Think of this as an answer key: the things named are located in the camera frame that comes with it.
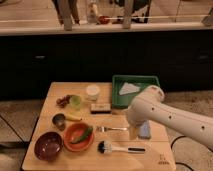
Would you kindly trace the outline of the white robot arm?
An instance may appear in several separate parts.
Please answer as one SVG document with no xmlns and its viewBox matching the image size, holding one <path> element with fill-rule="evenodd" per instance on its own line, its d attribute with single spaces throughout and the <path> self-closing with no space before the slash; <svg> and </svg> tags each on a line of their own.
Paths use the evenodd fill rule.
<svg viewBox="0 0 213 171">
<path fill-rule="evenodd" d="M 146 87 L 133 98 L 125 111 L 129 125 L 137 128 L 145 120 L 152 120 L 213 150 L 213 118 L 166 105 L 164 98 L 160 87 Z"/>
</svg>

